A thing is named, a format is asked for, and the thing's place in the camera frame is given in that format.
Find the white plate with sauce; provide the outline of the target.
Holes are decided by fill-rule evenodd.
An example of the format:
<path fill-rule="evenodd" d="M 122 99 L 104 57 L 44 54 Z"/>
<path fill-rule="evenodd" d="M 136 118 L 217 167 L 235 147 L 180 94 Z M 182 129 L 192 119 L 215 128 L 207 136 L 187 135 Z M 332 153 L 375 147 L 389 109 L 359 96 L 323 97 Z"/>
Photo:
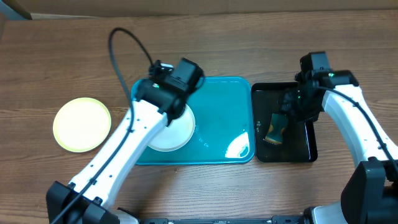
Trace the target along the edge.
<path fill-rule="evenodd" d="M 171 152 L 186 145 L 195 130 L 195 116 L 192 109 L 185 105 L 185 111 L 159 132 L 149 143 L 149 147 L 159 152 Z"/>

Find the green yellow sponge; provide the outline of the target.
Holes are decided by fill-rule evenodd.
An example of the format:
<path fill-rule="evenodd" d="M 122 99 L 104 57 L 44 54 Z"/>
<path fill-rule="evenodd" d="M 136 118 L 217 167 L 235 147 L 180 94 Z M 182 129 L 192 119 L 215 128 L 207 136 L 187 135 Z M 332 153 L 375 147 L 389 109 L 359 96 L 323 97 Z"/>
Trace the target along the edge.
<path fill-rule="evenodd" d="M 264 140 L 275 145 L 282 144 L 283 133 L 288 123 L 289 119 L 285 115 L 272 113 L 269 130 Z"/>

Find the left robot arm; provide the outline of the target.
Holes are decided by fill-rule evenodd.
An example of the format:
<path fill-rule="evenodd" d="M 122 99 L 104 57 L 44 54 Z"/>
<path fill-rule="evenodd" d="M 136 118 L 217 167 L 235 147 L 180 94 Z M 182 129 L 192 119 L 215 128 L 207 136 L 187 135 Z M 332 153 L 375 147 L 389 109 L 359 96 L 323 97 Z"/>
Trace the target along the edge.
<path fill-rule="evenodd" d="M 48 190 L 50 223 L 139 223 L 130 213 L 111 207 L 138 158 L 161 130 L 181 117 L 202 77 L 203 70 L 185 58 L 176 68 L 152 65 L 99 153 L 68 185 L 54 182 Z"/>

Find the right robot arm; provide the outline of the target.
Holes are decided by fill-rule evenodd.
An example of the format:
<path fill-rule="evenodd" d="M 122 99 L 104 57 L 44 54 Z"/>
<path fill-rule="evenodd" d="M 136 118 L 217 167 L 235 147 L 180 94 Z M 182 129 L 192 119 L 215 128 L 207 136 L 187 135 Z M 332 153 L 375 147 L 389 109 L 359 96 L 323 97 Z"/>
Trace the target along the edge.
<path fill-rule="evenodd" d="M 338 202 L 307 209 L 310 223 L 397 223 L 397 145 L 365 102 L 349 70 L 296 75 L 297 87 L 279 99 L 280 113 L 294 121 L 325 112 L 337 125 L 355 171 Z"/>

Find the yellow-green plate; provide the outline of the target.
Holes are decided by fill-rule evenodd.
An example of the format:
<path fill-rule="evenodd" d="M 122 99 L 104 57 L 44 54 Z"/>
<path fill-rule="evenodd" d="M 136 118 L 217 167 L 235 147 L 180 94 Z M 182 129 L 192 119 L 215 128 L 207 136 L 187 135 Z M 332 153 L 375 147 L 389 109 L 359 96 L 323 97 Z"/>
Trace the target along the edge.
<path fill-rule="evenodd" d="M 111 129 L 111 114 L 94 98 L 76 98 L 63 105 L 53 121 L 56 142 L 70 152 L 87 152 L 99 146 Z"/>

